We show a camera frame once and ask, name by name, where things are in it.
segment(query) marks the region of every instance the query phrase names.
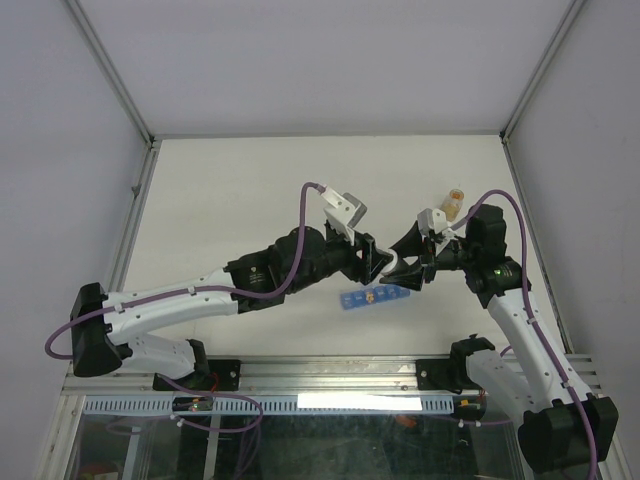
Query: white wall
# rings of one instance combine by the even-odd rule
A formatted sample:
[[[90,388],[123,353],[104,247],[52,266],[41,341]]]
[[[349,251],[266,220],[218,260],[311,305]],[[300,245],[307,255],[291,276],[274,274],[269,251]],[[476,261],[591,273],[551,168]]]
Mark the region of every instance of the white wall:
[[[512,138],[562,318],[640,476],[640,3],[592,0]]]
[[[68,365],[44,341],[105,279],[143,145],[61,2],[0,5],[0,65],[0,476],[26,480]]]
[[[154,134],[497,133],[569,0],[81,0]]]
[[[465,192],[465,211],[491,188],[515,194],[496,135],[165,140],[126,289],[196,278],[263,250],[297,226],[305,181],[360,198],[368,211],[358,229],[382,247],[401,238],[420,210],[439,206],[451,188]],[[516,217],[505,200],[491,201],[504,208],[509,253],[519,257]],[[324,205],[310,193],[308,224],[321,231]],[[533,254],[529,260],[541,310],[557,337]],[[212,355],[448,353],[452,342],[472,333],[507,343],[462,272],[440,272],[408,299],[343,311],[340,292],[357,289],[337,274],[282,306],[183,323],[162,334],[202,340]]]

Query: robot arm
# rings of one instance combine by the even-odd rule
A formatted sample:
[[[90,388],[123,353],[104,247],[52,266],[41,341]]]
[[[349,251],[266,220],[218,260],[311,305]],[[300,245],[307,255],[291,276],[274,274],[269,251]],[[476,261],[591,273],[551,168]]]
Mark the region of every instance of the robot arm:
[[[82,287],[71,320],[101,314],[71,329],[74,374],[93,377],[122,367],[196,387],[209,374],[202,342],[171,341],[147,332],[280,305],[286,295],[338,271],[352,281],[370,283],[393,255],[379,251],[369,234],[354,230],[366,207],[348,193],[317,189],[328,203],[325,236],[311,227],[299,235],[296,228],[265,250],[244,255],[225,268],[160,289],[105,294],[97,283]]]
[[[453,344],[438,383],[452,389],[482,386],[518,429],[522,453],[536,473],[602,461],[618,420],[616,407],[608,397],[596,398],[571,368],[540,316],[526,269],[505,255],[505,233],[502,210],[495,206],[474,207],[464,238],[454,234],[443,212],[425,210],[391,247],[400,260],[381,281],[420,290],[438,270],[464,271],[467,286],[504,332],[526,380],[488,340],[472,336]],[[412,265],[402,260],[410,256],[418,257]]]

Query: metal bracket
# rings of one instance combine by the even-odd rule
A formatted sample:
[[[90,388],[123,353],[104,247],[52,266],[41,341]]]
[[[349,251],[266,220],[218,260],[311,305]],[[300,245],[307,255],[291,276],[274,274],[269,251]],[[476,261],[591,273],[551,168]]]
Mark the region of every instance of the metal bracket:
[[[451,360],[449,358],[416,360],[418,390],[447,390],[460,395],[464,390],[480,390],[482,388],[471,381],[452,381],[450,371]]]
[[[237,392],[240,385],[240,368],[242,362],[237,359],[208,359],[209,376],[194,390],[210,390],[214,386],[216,392]],[[157,375],[153,379],[153,390],[158,392],[173,391],[174,388],[167,385]]]

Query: metal frame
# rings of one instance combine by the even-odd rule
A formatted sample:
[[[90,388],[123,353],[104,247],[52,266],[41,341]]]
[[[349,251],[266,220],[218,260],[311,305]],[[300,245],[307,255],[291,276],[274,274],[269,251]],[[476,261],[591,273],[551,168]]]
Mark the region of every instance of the metal frame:
[[[342,391],[378,395],[451,395],[447,390],[418,390],[415,361],[446,359],[447,355],[406,356],[335,356],[335,357],[240,357],[240,387],[242,395],[297,395],[300,392]],[[588,355],[568,355],[576,373],[594,393],[600,393],[595,366]],[[524,375],[513,355],[505,362],[519,375]],[[62,395],[166,395],[155,392],[149,373],[113,373],[101,377],[77,378],[71,369],[67,373]],[[465,395],[477,394],[475,390]]]
[[[309,415],[310,407],[300,407],[298,395],[261,395],[255,394],[255,400],[262,406],[265,415],[269,416],[304,416]],[[385,398],[402,398],[400,395]],[[85,415],[109,415],[118,417],[169,417],[173,413],[173,402],[176,399],[173,392],[161,396],[156,395],[105,395],[89,396],[84,405]],[[449,395],[420,395],[422,410],[402,410],[393,408],[389,410],[365,410],[341,407],[317,407],[312,408],[314,415],[451,415],[454,412],[453,394]],[[212,402],[210,408],[201,408],[198,411],[183,411],[181,417],[194,415],[257,415],[258,409],[244,400],[235,398],[221,398]]]
[[[115,65],[111,61],[104,45],[102,45],[102,42],[93,28],[89,17],[82,8],[82,5],[80,5],[80,1],[62,0],[62,3],[73,20],[73,23],[78,28],[78,31],[89,48],[89,51],[93,55],[96,64],[102,71],[105,80],[113,90],[118,102],[120,102],[120,105],[122,105],[122,108],[131,120],[131,123],[133,123],[145,144],[151,146],[153,143],[153,135],[150,133],[147,123],[144,118],[142,118],[140,111],[133,102],[127,87],[122,81]]]
[[[120,241],[113,256],[108,279],[105,284],[110,292],[121,291],[124,287],[129,262],[133,253],[133,246],[138,235],[140,222],[142,221],[142,212],[151,188],[151,180],[156,168],[161,145],[162,142],[156,140],[147,148],[144,159],[140,164],[140,170],[137,176],[138,180],[135,185],[131,187],[131,192],[133,193],[131,204],[129,205],[127,218],[125,219]]]
[[[36,473],[38,480],[65,478],[84,408],[84,395],[60,396]]]
[[[158,133],[155,135],[156,140],[211,140],[217,138],[301,138],[301,137],[412,137],[416,135],[499,135],[500,130],[497,129],[477,129],[477,130],[465,130],[465,131],[456,131],[456,130],[415,130],[412,132],[408,132],[403,130],[401,132],[394,131],[331,131],[325,130],[322,133],[318,132],[291,132],[291,133],[269,133],[269,132],[261,132],[261,133],[239,133],[239,134],[225,134],[225,135],[216,135],[210,133]]]
[[[540,86],[541,81],[545,77],[545,74],[549,70],[549,67],[553,63],[554,58],[560,50],[560,47],[562,47],[562,45],[564,44],[565,39],[575,25],[576,19],[583,11],[583,8],[587,2],[588,0],[572,0],[571,4],[565,11],[562,20],[560,20],[560,24],[553,33],[551,40],[547,45],[547,48],[545,48],[542,57],[538,61],[538,64],[533,70],[533,74],[527,82],[527,86],[520,95],[520,98],[516,103],[516,107],[514,108],[511,116],[509,117],[509,120],[507,121],[507,124],[502,130],[501,136],[503,138],[508,139],[516,129],[518,122],[531,103],[531,100],[533,99],[534,94]]]

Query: glass panel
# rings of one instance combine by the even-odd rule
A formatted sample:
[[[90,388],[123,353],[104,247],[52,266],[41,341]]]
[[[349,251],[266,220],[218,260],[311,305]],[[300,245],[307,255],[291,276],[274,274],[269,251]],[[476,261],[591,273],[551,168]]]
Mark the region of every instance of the glass panel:
[[[456,414],[484,410],[488,397],[457,397]],[[254,416],[190,416],[238,428]],[[582,479],[586,467],[536,476]],[[460,428],[448,416],[346,413],[265,416],[245,434],[177,428],[168,418],[84,415],[66,479],[92,480],[506,480],[524,479],[510,424]]]

